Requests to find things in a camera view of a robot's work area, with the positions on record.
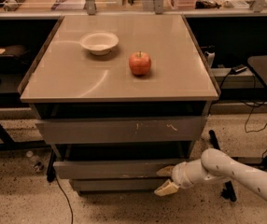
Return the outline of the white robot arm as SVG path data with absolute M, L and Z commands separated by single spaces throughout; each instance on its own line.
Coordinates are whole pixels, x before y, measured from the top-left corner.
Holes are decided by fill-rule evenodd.
M 235 161 L 214 148 L 204 151 L 195 161 L 183 161 L 161 168 L 157 175 L 167 180 L 154 193 L 166 196 L 188 189 L 198 183 L 213 183 L 233 179 L 267 202 L 267 172 Z

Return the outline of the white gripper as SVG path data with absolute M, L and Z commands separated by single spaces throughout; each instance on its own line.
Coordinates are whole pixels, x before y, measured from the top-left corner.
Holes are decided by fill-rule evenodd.
M 178 189 L 188 189 L 195 184 L 204 183 L 208 177 L 208 172 L 200 160 L 183 161 L 175 166 L 169 165 L 161 168 L 156 174 L 172 178 L 172 181 L 168 179 L 154 190 L 154 193 L 160 197 L 175 194 Z

